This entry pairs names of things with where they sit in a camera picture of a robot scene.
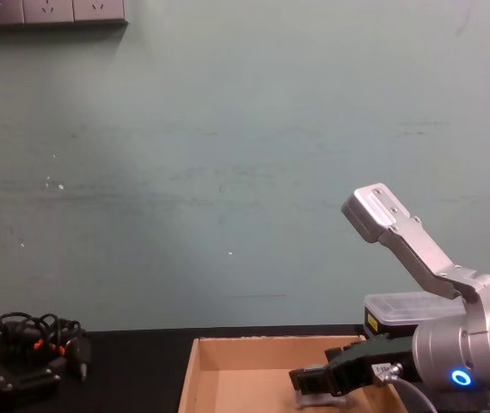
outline plastic container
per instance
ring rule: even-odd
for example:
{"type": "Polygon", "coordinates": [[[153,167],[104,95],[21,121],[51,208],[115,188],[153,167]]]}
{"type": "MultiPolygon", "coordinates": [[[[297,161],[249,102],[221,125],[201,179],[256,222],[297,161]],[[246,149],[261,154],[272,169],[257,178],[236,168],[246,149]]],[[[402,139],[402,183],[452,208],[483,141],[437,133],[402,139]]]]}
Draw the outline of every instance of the plastic container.
{"type": "Polygon", "coordinates": [[[365,296],[365,330],[369,336],[411,336],[417,325],[433,318],[465,313],[461,297],[445,299],[425,291],[365,296]]]}

